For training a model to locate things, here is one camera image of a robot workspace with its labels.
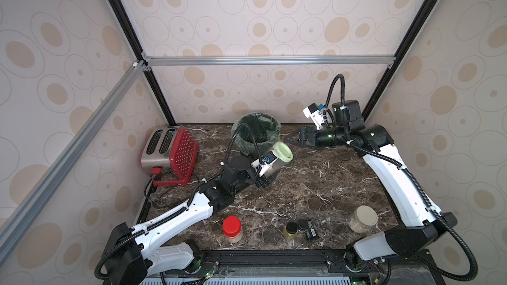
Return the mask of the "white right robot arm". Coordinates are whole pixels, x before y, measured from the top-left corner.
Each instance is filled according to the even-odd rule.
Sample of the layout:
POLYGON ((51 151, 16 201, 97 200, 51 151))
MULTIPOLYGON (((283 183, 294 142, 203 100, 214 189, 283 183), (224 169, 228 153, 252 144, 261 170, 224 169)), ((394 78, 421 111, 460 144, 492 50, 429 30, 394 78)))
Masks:
POLYGON ((327 117, 327 108, 322 105, 304 108, 302 113, 314 125, 297 129, 286 137, 286 142, 314 150, 334 146, 353 149, 376 173, 398 221, 394 228, 348 245, 344 254, 348 268, 356 269, 362 262, 395 255, 405 259, 416 257, 444 277, 472 281, 479 267, 470 247, 454 230, 455 215, 443 212, 425 193, 388 131, 378 124, 367 127, 355 100, 335 103, 330 110, 332 118, 327 117), (450 234, 465 253, 470 266, 466 274, 447 272, 419 254, 445 234, 450 234))

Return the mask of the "light green jar lid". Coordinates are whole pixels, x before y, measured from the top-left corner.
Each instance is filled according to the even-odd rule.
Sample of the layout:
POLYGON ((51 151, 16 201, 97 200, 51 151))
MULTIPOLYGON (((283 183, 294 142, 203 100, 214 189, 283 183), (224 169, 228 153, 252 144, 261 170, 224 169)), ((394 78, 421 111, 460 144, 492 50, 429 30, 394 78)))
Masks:
POLYGON ((282 141, 278 141, 273 145, 273 150, 276 152, 278 159, 284 163, 289 163, 293 159, 291 149, 282 141))

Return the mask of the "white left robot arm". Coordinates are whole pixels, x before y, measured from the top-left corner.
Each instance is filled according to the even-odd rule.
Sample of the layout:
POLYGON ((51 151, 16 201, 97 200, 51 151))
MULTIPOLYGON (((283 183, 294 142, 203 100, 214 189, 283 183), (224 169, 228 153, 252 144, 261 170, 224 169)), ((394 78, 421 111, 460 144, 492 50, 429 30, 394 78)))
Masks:
POLYGON ((274 153, 255 161, 235 156, 217 174, 203 179, 177 207, 132 227, 117 225, 95 267, 95 277, 110 284, 140 284, 151 274, 189 269, 200 260, 198 248, 187 242, 170 247, 165 243, 231 205, 249 186, 268 186, 276 178, 279 161, 274 153))

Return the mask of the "clear oatmeal jar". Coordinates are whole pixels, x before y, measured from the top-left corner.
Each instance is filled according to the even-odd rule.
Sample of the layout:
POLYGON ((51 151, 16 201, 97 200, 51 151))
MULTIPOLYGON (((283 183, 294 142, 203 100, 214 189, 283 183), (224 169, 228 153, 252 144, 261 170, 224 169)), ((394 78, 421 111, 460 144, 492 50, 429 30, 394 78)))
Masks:
POLYGON ((283 166, 285 166, 287 163, 284 163, 280 159, 275 163, 275 171, 279 171, 283 166))

